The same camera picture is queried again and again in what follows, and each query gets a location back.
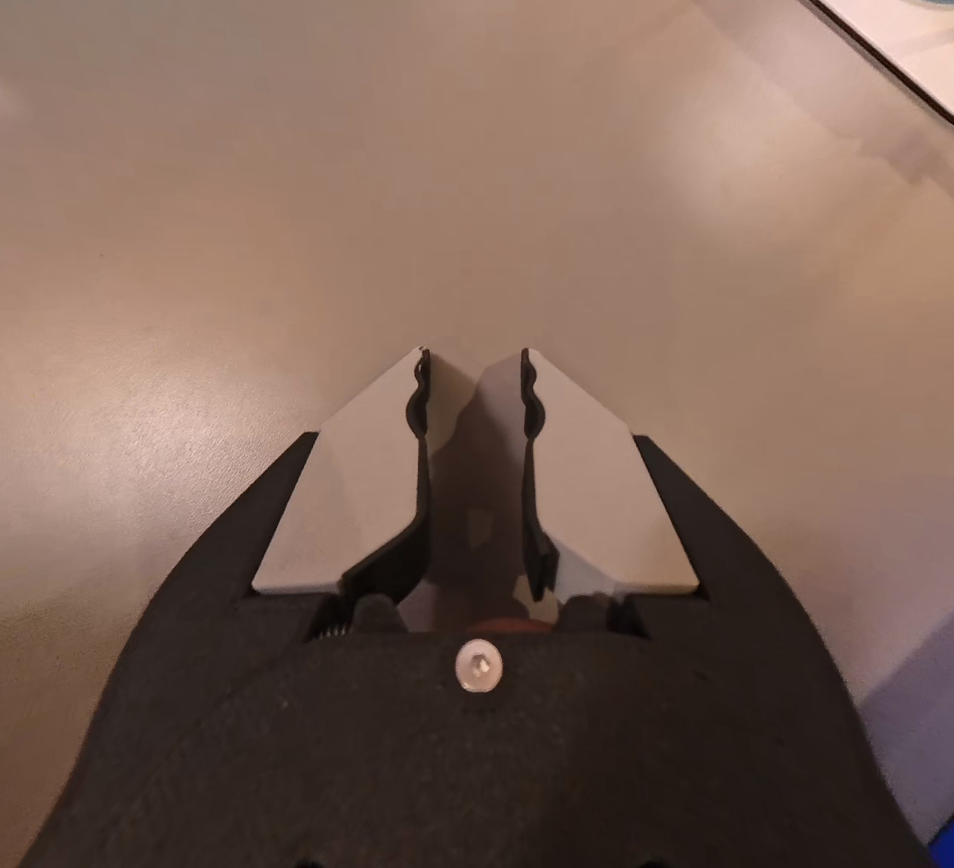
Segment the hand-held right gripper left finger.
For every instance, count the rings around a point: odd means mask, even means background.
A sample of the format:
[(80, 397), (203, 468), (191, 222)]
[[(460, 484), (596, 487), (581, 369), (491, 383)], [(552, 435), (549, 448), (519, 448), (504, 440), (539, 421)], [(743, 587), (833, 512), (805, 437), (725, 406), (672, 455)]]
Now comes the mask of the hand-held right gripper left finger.
[(390, 544), (426, 535), (429, 459), (475, 386), (474, 361), (460, 346), (416, 346), (325, 421), (253, 590), (342, 592)]

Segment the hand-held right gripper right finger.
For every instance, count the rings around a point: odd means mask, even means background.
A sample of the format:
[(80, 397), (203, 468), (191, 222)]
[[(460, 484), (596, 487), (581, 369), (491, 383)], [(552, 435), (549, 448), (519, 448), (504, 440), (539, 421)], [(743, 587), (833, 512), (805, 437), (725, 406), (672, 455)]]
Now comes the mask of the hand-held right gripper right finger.
[(477, 383), (477, 594), (686, 596), (699, 577), (626, 422), (528, 349)]

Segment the grey desk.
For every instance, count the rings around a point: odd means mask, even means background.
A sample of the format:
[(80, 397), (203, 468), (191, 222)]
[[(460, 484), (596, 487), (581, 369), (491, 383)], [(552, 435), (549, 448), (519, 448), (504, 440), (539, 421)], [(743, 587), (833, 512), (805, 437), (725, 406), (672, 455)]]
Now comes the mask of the grey desk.
[(526, 612), (530, 346), (892, 755), (952, 617), (952, 126), (805, 0), (2, 0), (2, 866), (182, 553), (417, 345), (412, 627)]

